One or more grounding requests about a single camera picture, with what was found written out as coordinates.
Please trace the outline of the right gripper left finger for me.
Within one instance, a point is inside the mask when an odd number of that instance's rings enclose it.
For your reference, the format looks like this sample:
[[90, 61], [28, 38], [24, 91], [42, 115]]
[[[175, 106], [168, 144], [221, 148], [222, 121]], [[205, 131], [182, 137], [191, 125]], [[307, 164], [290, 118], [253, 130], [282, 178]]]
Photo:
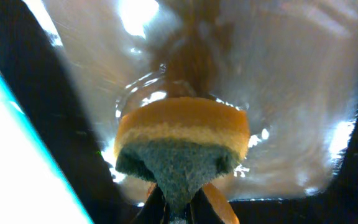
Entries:
[[153, 189], [142, 207], [134, 218], [134, 224], [166, 224], [167, 204], [163, 192], [158, 185]]

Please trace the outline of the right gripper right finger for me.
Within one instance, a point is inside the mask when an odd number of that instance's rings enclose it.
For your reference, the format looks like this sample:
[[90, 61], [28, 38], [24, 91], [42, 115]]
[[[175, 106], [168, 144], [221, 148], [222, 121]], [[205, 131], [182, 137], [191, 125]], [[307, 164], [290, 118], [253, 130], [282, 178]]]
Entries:
[[201, 188], [190, 201], [190, 224], [224, 224]]

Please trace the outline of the green yellow sponge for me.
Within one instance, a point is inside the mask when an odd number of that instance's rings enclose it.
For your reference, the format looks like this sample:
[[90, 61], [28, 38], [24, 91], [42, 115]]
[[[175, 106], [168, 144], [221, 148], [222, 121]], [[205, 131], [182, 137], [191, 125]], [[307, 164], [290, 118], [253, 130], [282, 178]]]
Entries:
[[245, 158], [247, 114], [204, 98], [168, 98], [126, 114], [114, 140], [116, 170], [154, 183], [171, 221], [191, 222], [209, 208], [220, 223], [237, 223], [213, 180]]

